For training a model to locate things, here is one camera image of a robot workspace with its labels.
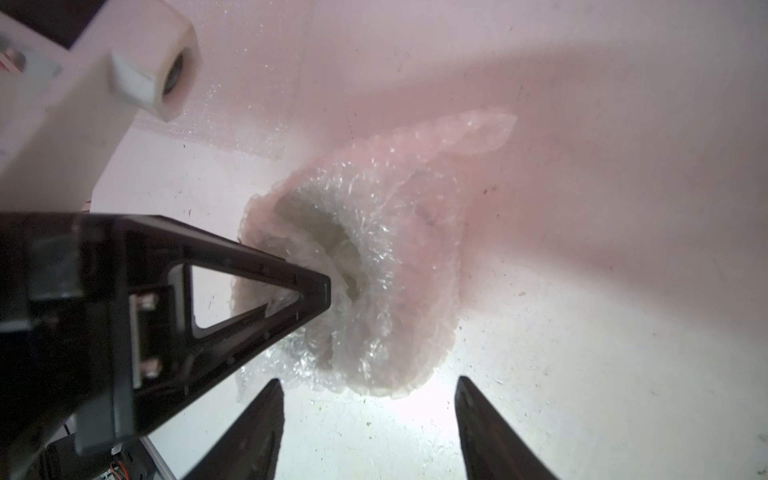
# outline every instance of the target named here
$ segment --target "screw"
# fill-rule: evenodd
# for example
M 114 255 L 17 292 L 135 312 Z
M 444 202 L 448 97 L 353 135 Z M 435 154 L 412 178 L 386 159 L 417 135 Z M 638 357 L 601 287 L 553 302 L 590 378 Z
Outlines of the screw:
M 139 365 L 139 370 L 141 371 L 141 376 L 143 376 L 145 379 L 156 379 L 163 371 L 163 363 L 160 361 L 160 359 L 152 357 L 150 359 L 144 360 Z
M 25 68 L 27 68 L 27 58 L 23 53 L 11 45 L 3 45 L 0 48 L 0 69 L 21 74 Z
M 143 293 L 136 296 L 136 304 L 139 310 L 143 312 L 151 312 L 156 309 L 159 301 L 160 297 L 156 293 Z
M 165 85 L 163 85 L 163 95 L 170 94 L 174 88 L 176 88 L 176 85 L 179 83 L 179 79 L 181 78 L 181 71 L 184 69 L 184 56 L 180 53 L 176 60 L 174 60 L 174 64 L 171 65 L 170 70 L 168 72 L 168 76 L 165 78 Z

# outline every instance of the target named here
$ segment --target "wire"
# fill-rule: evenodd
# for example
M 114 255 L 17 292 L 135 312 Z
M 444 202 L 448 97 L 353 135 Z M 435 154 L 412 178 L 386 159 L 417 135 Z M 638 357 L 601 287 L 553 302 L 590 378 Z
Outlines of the wire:
M 114 476 L 114 477 L 115 477 L 117 480 L 127 480 L 126 478 L 123 478 L 123 477 L 122 477 L 122 475 L 118 474 L 118 473 L 117 473 L 117 472 L 114 470 L 114 464 L 112 464 L 112 465 L 109 465 L 109 469 L 112 471 L 112 475 L 113 475 L 113 476 Z
M 128 469 L 125 468 L 125 465 L 123 465 L 123 462 L 118 462 L 120 464 L 120 468 L 123 469 L 123 473 L 125 474 L 125 480 L 131 480 L 131 476 L 128 474 Z

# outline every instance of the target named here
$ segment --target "bubble wrap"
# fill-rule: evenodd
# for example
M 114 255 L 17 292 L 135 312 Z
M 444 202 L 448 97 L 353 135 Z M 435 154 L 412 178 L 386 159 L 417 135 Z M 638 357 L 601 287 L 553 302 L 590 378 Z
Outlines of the bubble wrap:
M 404 396 L 447 356 L 458 322 L 466 169 L 516 118 L 470 111 L 354 141 L 246 206 L 240 241 L 331 278 L 330 310 L 237 372 L 240 399 L 264 374 L 288 386 Z M 295 294 L 233 285 L 233 314 Z

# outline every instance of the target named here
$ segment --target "bolt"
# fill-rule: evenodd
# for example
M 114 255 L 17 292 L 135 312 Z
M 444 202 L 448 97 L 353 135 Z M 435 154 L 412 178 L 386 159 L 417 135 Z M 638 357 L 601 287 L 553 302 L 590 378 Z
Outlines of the bolt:
M 142 312 L 151 312 L 157 308 L 160 297 L 156 293 L 142 293 L 136 296 L 136 304 Z
M 139 365 L 139 370 L 141 371 L 141 376 L 145 379 L 153 380 L 160 376 L 160 373 L 163 371 L 163 363 L 160 359 L 152 357 L 144 360 Z

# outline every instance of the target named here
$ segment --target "crumpled bubble wrap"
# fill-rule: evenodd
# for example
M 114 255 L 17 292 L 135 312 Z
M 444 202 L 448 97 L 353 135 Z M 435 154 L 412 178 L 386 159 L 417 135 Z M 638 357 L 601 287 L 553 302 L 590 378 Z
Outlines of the crumpled bubble wrap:
M 448 355 L 458 323 L 459 244 L 472 156 L 516 117 L 470 111 L 354 141 L 246 206 L 240 241 L 331 278 L 330 310 L 237 372 L 241 400 L 264 374 L 291 386 L 404 396 Z M 238 278 L 233 314 L 296 294 Z

